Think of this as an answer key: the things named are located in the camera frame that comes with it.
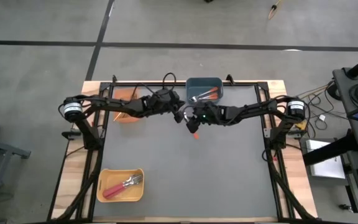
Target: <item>white label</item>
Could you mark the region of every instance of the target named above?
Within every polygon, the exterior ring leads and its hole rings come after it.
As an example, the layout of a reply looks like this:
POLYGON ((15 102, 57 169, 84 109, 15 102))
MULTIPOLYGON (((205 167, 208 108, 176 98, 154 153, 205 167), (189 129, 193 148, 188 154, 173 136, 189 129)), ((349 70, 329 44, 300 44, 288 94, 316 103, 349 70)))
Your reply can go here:
POLYGON ((302 101, 291 101, 288 103, 289 106, 291 105, 300 105, 300 106, 305 106, 305 104, 302 101))
POLYGON ((65 108, 63 112, 67 113, 69 111, 82 111, 82 109, 80 107, 77 107, 77 106, 71 106, 69 108, 65 108))
POLYGON ((324 121, 326 119, 326 117, 324 115, 320 115, 320 117, 318 117, 321 121, 324 121))
POLYGON ((292 105, 290 108, 291 109, 301 109, 301 110, 303 110, 303 106, 300 106, 300 105, 292 105))

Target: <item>wooden table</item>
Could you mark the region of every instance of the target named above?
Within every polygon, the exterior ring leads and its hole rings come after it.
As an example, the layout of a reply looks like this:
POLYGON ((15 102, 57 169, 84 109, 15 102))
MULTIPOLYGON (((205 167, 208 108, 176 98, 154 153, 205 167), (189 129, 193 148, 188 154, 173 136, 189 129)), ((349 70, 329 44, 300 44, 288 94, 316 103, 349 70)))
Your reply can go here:
MULTIPOLYGON (((125 83, 137 83, 140 81, 124 81, 125 83)), ((141 81, 143 83, 159 82, 159 81, 141 81)), ((239 80, 236 82, 267 82, 270 97, 276 97, 278 95, 286 95, 285 85, 283 80, 239 80)), ((81 94, 84 95, 95 95, 99 93, 101 81, 87 81, 84 82, 81 94)), ((265 99, 264 93, 261 91, 262 100, 265 99)), ((104 118, 104 112, 101 111, 99 116, 99 124, 102 123, 104 118)), ((88 118, 89 122, 93 121, 93 116, 88 118)), ((267 127, 271 126, 269 117, 265 116, 267 127)), ((275 118, 276 124, 279 124, 280 120, 275 118)), ((299 142, 295 139, 287 138, 287 143, 294 146, 299 146, 299 142)), ((83 146, 82 139, 72 140, 68 143, 67 154, 83 146)), ((287 147, 283 149, 283 160, 285 164, 285 170, 287 173, 288 183, 291 191, 294 193, 298 201, 304 206, 304 208, 314 217, 317 217, 316 207, 314 205, 313 196, 310 189, 306 168, 303 163, 302 153, 300 150, 287 147)), ((93 152, 93 162, 91 164, 91 171, 94 167, 96 160, 97 151, 93 152)), ((84 166, 86 160, 87 150, 81 149, 78 152, 67 157, 63 163, 62 175, 58 183, 58 189, 56 198, 54 201, 53 211, 51 218, 59 217, 69 206, 72 200, 77 195, 84 173, 84 166)), ((280 202, 282 204, 283 216, 288 217, 288 210, 286 200, 283 192, 279 188, 280 202)), ((85 203, 83 207, 83 217, 87 216, 90 204, 90 190, 86 194, 85 203)), ((257 217, 257 218, 186 218, 186 217, 140 217, 137 219, 110 219, 110 218, 99 218, 94 221, 99 222, 274 222, 277 221, 276 217, 257 217)))

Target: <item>black metal frame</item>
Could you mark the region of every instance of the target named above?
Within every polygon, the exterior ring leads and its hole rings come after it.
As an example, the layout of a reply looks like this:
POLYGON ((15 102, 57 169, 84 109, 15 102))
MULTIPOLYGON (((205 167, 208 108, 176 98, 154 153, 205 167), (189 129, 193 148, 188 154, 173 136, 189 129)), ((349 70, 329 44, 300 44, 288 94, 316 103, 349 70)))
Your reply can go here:
MULTIPOLYGON (((255 93, 257 96, 258 103, 260 103, 262 101, 260 91, 262 91, 264 93, 266 100, 270 99, 270 93, 269 93, 269 88, 268 88, 267 82, 239 82, 239 83, 235 83, 230 75, 227 76, 226 80, 228 82, 224 82, 223 83, 224 86, 253 86, 255 88, 255 93)), ((112 93, 114 91, 114 86, 132 86, 132 87, 134 87, 134 86, 136 86, 136 84, 137 84, 137 82, 117 82, 116 77, 113 77, 113 82, 111 82, 111 83, 103 83, 102 82, 100 84, 99 95, 103 95, 104 91, 106 89, 108 89, 109 90, 108 95, 109 95, 109 97, 112 97, 112 93)), ((147 82, 147 85, 148 86, 162 86, 162 82, 147 82)), ((170 86, 170 85, 172 85, 172 83, 166 82, 166 86, 170 86)), ((177 82, 175 84, 175 86, 185 86, 185 82, 177 82)), ((109 113, 105 113, 105 115, 104 115, 104 120, 103 120, 103 128, 104 129, 107 129, 108 114, 109 113)), ((94 125, 95 124, 97 125, 98 119, 99 119, 99 114, 95 114, 94 125)), ((272 124, 272 128, 275 127, 276 124, 275 124, 274 117, 272 115, 269 116, 269 120, 270 120, 270 123, 272 124)), ((262 124, 262 134, 263 134, 263 130, 264 130, 264 128, 266 128, 266 120, 265 120, 264 116, 261 116, 261 124, 262 124)), ((98 157, 96 159, 95 169, 98 172, 100 172, 101 160, 103 158, 103 149, 104 149, 104 146, 98 151, 98 157)), ((92 160, 92 155, 93 155, 93 152, 88 151, 86 161, 85 161, 83 181, 81 183, 81 186, 84 186, 85 182, 88 180, 89 172, 91 169, 90 164, 91 164, 91 160, 92 160)), ((273 160, 271 153, 266 153, 266 156, 267 156, 268 160, 270 160, 270 161, 273 160)), ((277 152, 277 161, 278 161, 278 164, 280 167, 280 175, 283 177, 284 183, 288 185, 287 173, 285 172, 285 165, 284 165, 284 160, 283 160, 281 150, 279 150, 277 152)), ((59 173, 57 186, 55 188, 55 193, 53 195, 53 199, 51 202, 49 214, 47 217, 47 223, 48 222, 50 222, 50 223, 66 223, 68 221, 68 220, 52 220, 51 219, 53 208, 55 206, 55 200, 56 200, 56 196, 57 196, 58 186, 60 185, 60 178, 62 176, 64 162, 65 162, 65 159, 63 159, 63 162, 62 162, 62 168, 59 173)), ((278 217, 278 219, 281 219, 281 218, 283 218, 283 212, 282 212, 282 207, 281 207, 281 202, 280 202, 280 196, 278 194, 278 186, 277 186, 276 181, 273 178, 273 175, 272 175, 273 170, 270 165, 268 165, 268 169, 269 169, 269 173, 270 173, 270 181, 272 182, 273 196, 274 196, 275 204, 276 204, 276 208, 277 208, 277 217, 278 217)), ((97 179, 93 182, 88 216, 86 218, 82 217, 82 208, 83 208, 83 203, 84 203, 83 198, 82 198, 81 202, 78 206, 78 209, 76 211, 75 219, 70 220, 70 222, 84 223, 84 222, 92 222, 93 221, 93 210, 94 210, 94 204, 96 202, 96 186, 97 186, 97 179)), ((293 213, 293 207, 292 207, 289 199, 286 199, 286 200, 287 200, 288 214, 289 214, 290 218, 294 218, 295 215, 293 213)))
POLYGON ((310 166, 340 156, 347 151, 358 151, 357 141, 353 133, 349 133, 337 141, 304 154, 303 162, 305 162, 305 166, 310 166))
POLYGON ((345 173, 345 178, 347 181, 347 185, 345 185, 346 194, 347 194, 347 197, 349 198, 352 212, 358 213, 358 200, 357 200, 356 192, 354 190, 354 185, 352 184, 352 180, 351 180, 351 176, 350 176, 350 174, 352 173, 352 168, 351 168, 350 164, 347 164, 345 162, 345 154, 341 155, 341 160, 342 160, 343 171, 345 173))

